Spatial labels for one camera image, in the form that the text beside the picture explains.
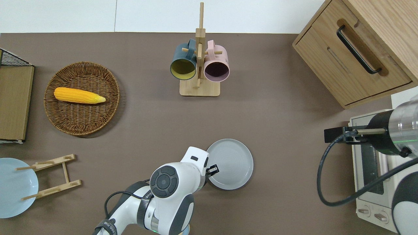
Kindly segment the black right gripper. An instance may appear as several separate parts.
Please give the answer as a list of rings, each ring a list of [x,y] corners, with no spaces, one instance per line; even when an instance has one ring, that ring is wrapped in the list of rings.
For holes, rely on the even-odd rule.
[[[331,143],[333,140],[335,140],[337,137],[339,137],[340,135],[352,131],[352,130],[363,130],[366,129],[366,125],[360,125],[360,126],[341,126],[341,127],[334,127],[334,128],[330,128],[330,129],[325,129],[324,130],[324,141],[325,143]],[[363,134],[357,134],[354,137],[352,136],[348,136],[348,137],[344,137],[342,140],[339,140],[337,143],[346,143],[346,144],[362,144],[362,143],[367,143],[368,142],[368,138],[369,135],[372,134],[367,134],[367,133],[363,133]]]

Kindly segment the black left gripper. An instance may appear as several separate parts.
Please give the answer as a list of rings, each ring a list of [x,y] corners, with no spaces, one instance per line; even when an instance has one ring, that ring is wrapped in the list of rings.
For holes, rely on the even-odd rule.
[[[210,177],[212,177],[213,175],[219,173],[219,169],[217,164],[214,164],[212,166],[210,166],[209,168],[206,169],[205,171],[205,178],[208,179]]]

